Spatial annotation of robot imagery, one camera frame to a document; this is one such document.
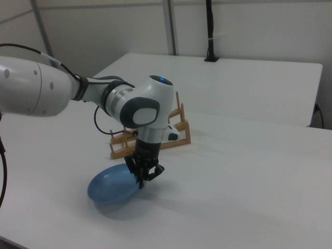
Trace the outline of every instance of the cable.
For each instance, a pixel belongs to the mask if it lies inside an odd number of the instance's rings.
[[[39,53],[40,56],[42,57],[45,57],[51,61],[54,61],[56,64],[62,66],[75,80],[79,81],[80,82],[80,79],[79,77],[77,77],[75,74],[73,74],[72,71],[69,70],[68,67],[66,67],[62,62],[58,61],[57,59],[49,56],[48,54],[45,54],[43,52],[40,52],[39,50],[37,49],[34,49],[34,48],[30,48],[30,47],[27,47],[27,46],[24,46],[24,45],[19,45],[19,44],[14,44],[14,43],[2,43],[0,44],[0,47],[17,47],[17,48],[24,48],[24,49],[27,49],[27,50],[30,50],[32,52],[35,52],[35,53]]]
[[[103,134],[105,134],[105,135],[115,135],[115,134],[119,134],[119,133],[128,133],[128,134],[131,134],[131,135],[137,135],[137,131],[136,131],[136,132],[130,132],[130,131],[122,130],[122,131],[117,131],[117,132],[112,132],[112,133],[110,133],[110,132],[105,132],[105,131],[103,131],[102,129],[100,129],[99,126],[98,126],[98,124],[97,124],[97,120],[96,120],[97,111],[98,111],[99,108],[100,108],[100,107],[97,106],[97,108],[96,108],[95,111],[94,111],[93,121],[94,121],[94,125],[97,127],[97,129],[98,129],[101,133],[103,133]]]
[[[5,157],[5,147],[1,141],[1,137],[0,137],[0,154],[1,154],[1,159],[2,159],[2,165],[4,168],[4,181],[2,184],[2,191],[1,191],[1,195],[0,195],[0,208],[2,205],[2,202],[4,201],[4,197],[5,197],[5,192],[6,192],[6,186],[7,186],[7,162],[6,162],[6,157]]]
[[[319,105],[317,106],[317,110],[319,110],[319,112],[320,112],[320,114],[321,114],[322,129],[324,129],[324,118],[323,118],[323,113],[322,113],[322,110],[320,109]]]

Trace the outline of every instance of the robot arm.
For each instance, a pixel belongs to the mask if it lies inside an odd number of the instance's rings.
[[[69,100],[95,103],[125,127],[137,128],[135,151],[125,161],[142,188],[143,181],[164,170],[158,163],[163,138],[179,139],[178,131],[168,125],[173,84],[159,76],[150,76],[136,88],[115,76],[78,77],[80,81],[44,64],[0,57],[0,111],[45,117],[63,111]]]

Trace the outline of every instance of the white table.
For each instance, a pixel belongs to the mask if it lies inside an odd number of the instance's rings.
[[[186,110],[308,126],[322,73],[313,63],[126,54],[98,75],[140,84],[156,74],[172,81]]]
[[[331,131],[186,112],[192,144],[162,150],[165,171],[129,201],[98,206],[90,181],[123,160],[110,160],[94,108],[3,116],[0,236],[30,249],[330,247]]]

